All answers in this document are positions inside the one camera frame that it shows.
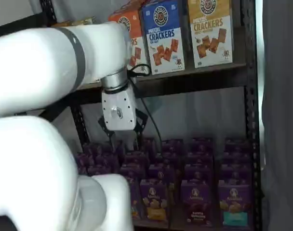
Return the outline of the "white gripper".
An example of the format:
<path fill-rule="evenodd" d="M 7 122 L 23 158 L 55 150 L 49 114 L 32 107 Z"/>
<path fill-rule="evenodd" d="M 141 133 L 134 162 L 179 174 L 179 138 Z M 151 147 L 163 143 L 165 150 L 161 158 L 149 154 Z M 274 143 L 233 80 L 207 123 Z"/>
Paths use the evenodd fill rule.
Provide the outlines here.
<path fill-rule="evenodd" d="M 103 115 L 98 119 L 98 124 L 109 139 L 112 147 L 115 147 L 114 131 L 134 130 L 136 139 L 135 148 L 141 148 L 143 144 L 143 131 L 146 127 L 148 115 L 136 109 L 136 101 L 132 87 L 113 94 L 102 92 Z"/>

